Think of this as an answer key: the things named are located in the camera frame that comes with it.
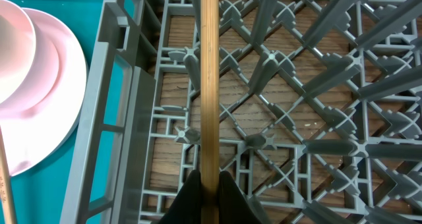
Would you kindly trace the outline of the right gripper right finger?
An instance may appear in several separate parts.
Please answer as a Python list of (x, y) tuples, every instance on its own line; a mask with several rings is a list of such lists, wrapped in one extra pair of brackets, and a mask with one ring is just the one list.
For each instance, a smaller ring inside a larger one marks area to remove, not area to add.
[(228, 171), (219, 175), (218, 208), (222, 224), (261, 224)]

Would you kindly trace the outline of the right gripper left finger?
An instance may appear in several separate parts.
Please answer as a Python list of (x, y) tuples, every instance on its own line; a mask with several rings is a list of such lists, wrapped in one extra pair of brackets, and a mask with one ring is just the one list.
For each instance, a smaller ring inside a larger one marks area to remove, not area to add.
[(200, 172), (191, 171), (168, 212), (159, 224), (199, 224), (201, 222), (202, 185)]

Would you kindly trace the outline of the wooden chopstick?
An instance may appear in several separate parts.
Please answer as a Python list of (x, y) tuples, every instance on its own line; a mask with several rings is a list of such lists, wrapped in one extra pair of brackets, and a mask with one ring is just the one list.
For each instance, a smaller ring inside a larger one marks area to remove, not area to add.
[(202, 223), (218, 223), (219, 183), (219, 10), (218, 0), (200, 0), (200, 173)]
[(1, 204), (6, 224), (17, 224), (16, 211), (11, 188), (11, 178), (5, 152), (3, 135), (1, 134)]

